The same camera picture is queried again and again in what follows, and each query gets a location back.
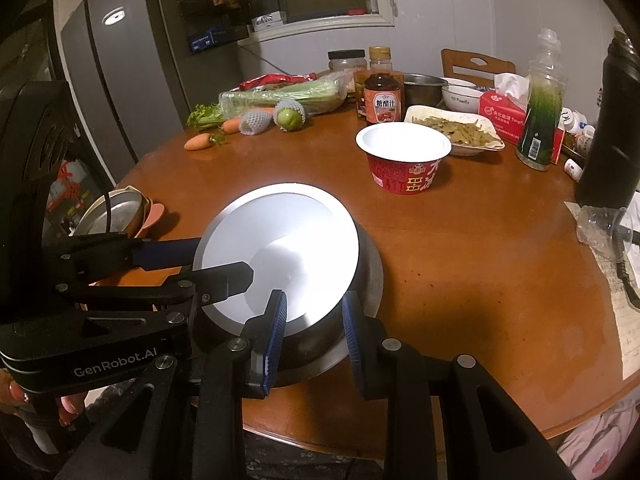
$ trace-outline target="pink handle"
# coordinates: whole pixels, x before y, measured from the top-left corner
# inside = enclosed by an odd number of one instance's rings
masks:
[[[158,203],[152,203],[149,208],[149,214],[146,216],[145,222],[142,224],[140,231],[136,234],[136,238],[142,238],[149,231],[149,228],[156,225],[159,219],[164,214],[164,205]]]

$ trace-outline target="wooden chair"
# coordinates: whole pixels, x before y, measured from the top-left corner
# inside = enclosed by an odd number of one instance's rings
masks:
[[[442,72],[444,77],[455,77],[463,79],[478,86],[494,86],[494,80],[477,75],[467,75],[464,73],[454,72],[455,66],[466,68],[469,70],[478,70],[489,74],[501,74],[503,72],[516,72],[516,66],[511,61],[504,61],[497,57],[487,56],[486,54],[478,54],[477,52],[463,52],[462,50],[451,50],[443,48],[440,55],[442,56]]]

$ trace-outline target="green vegetable bottle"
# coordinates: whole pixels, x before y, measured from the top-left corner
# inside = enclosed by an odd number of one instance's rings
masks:
[[[529,64],[527,117],[516,154],[527,166],[546,171],[551,164],[554,136],[562,112],[566,77],[556,33],[543,28],[538,34],[538,51]]]

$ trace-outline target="carrot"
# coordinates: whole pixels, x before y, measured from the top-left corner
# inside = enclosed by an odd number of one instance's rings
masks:
[[[236,117],[235,119],[228,119],[224,123],[222,123],[222,131],[226,134],[234,134],[240,131],[240,117]]]
[[[215,142],[211,140],[211,134],[199,134],[184,143],[184,149],[190,152],[194,150],[204,150],[209,146],[213,146]]]
[[[273,112],[275,111],[275,108],[251,108],[251,110],[266,110],[267,112],[273,114]],[[241,117],[236,117],[235,119],[228,119],[220,127],[222,128],[222,131],[225,132],[227,135],[234,134],[240,131],[241,119],[242,119]]]

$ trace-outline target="stainless steel bowl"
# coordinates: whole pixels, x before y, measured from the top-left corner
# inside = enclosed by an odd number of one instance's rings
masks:
[[[145,198],[137,190],[115,189],[109,193],[111,201],[111,232],[126,232],[129,238],[140,230],[145,219]],[[74,231],[75,235],[105,232],[107,208],[101,196],[87,209]]]
[[[276,184],[240,197],[209,225],[193,268],[246,261],[246,293],[198,309],[193,336],[201,352],[238,335],[264,311],[272,288],[287,293],[287,325],[276,386],[328,370],[347,355],[340,299],[356,290],[368,316],[382,298],[380,255],[333,196],[302,184]]]
[[[404,74],[404,102],[414,105],[438,106],[442,101],[444,79],[433,75]]]

